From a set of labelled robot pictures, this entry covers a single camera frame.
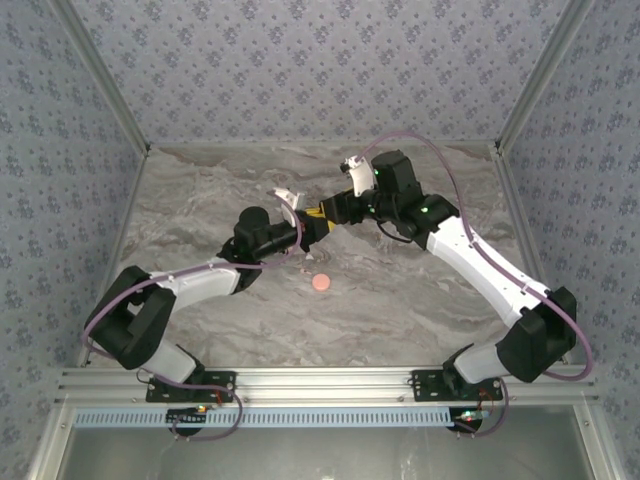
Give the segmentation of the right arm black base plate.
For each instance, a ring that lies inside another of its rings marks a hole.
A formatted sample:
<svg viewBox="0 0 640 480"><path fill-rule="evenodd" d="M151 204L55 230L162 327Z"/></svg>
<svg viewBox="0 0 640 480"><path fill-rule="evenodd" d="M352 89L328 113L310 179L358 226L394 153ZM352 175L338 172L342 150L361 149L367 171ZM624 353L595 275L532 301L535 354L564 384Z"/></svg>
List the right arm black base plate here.
<svg viewBox="0 0 640 480"><path fill-rule="evenodd" d="M472 384L459 374L442 369L412 370L407 383L416 402L477 402L504 398L498 378Z"/></svg>

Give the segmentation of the aluminium frame leg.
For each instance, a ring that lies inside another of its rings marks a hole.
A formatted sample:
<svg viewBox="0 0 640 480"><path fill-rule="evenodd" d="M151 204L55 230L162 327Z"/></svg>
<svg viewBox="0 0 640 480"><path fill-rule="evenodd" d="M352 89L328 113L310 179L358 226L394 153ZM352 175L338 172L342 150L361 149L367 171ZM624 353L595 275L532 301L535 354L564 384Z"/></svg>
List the aluminium frame leg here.
<svg viewBox="0 0 640 480"><path fill-rule="evenodd" d="M74 419L74 407L60 404L52 408L27 474L27 480L57 479Z"/></svg>
<svg viewBox="0 0 640 480"><path fill-rule="evenodd" d="M594 479L627 480L603 408L575 405L574 414Z"/></svg>

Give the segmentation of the small controller board with LED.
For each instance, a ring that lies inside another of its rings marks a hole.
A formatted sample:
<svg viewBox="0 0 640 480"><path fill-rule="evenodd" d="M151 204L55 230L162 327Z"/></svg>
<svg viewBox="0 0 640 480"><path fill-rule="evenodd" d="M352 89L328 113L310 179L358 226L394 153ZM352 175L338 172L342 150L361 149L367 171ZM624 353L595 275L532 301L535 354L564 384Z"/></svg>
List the small controller board with LED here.
<svg viewBox="0 0 640 480"><path fill-rule="evenodd" d="M455 433L475 435L483 422L491 414L491 410L471 407L451 407L449 409L453 425L449 430Z"/></svg>
<svg viewBox="0 0 640 480"><path fill-rule="evenodd" d="M199 429L207 418L207 409L202 406L170 408L165 413L165 423L172 429Z"/></svg>

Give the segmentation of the aluminium mounting rail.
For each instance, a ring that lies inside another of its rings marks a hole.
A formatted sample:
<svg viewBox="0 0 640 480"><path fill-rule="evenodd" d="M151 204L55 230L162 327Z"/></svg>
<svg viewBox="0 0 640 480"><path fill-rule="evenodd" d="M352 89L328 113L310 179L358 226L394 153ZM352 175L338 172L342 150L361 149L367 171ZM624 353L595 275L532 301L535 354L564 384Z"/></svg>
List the aluminium mounting rail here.
<svg viewBox="0 0 640 480"><path fill-rule="evenodd" d="M400 367L235 367L236 392L253 407L404 406L414 402L409 366ZM146 386L133 372L114 368L62 371L53 398L75 406L140 406ZM533 383L506 377L513 406L595 403L601 393L593 379L563 382L542 376Z"/></svg>

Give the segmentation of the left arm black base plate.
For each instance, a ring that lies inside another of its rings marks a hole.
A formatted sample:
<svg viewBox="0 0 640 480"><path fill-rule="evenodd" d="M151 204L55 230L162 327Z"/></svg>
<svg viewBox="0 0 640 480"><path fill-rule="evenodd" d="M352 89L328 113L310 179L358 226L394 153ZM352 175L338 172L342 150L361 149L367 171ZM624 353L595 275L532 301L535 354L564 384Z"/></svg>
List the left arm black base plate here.
<svg viewBox="0 0 640 480"><path fill-rule="evenodd" d="M193 389L166 383L156 377L149 380L145 400L147 403L233 403L228 390L235 390L236 373L234 371L194 371L184 382L185 385L215 385L220 390Z"/></svg>

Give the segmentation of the aluminium corner post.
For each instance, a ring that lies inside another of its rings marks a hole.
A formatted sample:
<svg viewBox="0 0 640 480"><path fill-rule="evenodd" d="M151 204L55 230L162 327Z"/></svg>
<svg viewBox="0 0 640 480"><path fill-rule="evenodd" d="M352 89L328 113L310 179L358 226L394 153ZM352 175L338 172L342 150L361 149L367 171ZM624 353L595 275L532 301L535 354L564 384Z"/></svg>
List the aluminium corner post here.
<svg viewBox="0 0 640 480"><path fill-rule="evenodd" d="M124 135L135 150L145 156L149 150L149 143L71 0L47 0L47 3L68 35Z"/></svg>
<svg viewBox="0 0 640 480"><path fill-rule="evenodd" d="M496 150L500 156L505 157L513 148L594 3L595 0L567 0L496 139Z"/></svg>

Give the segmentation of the grey metal panel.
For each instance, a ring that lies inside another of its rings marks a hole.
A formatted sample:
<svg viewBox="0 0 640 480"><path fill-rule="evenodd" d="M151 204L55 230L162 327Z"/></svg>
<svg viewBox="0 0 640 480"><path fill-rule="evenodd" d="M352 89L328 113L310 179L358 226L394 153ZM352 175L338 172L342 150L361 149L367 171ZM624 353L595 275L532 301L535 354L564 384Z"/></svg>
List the grey metal panel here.
<svg viewBox="0 0 640 480"><path fill-rule="evenodd" d="M55 480L595 480L572 409L511 409L497 432L246 428L177 442L161 428L75 429Z"/></svg>

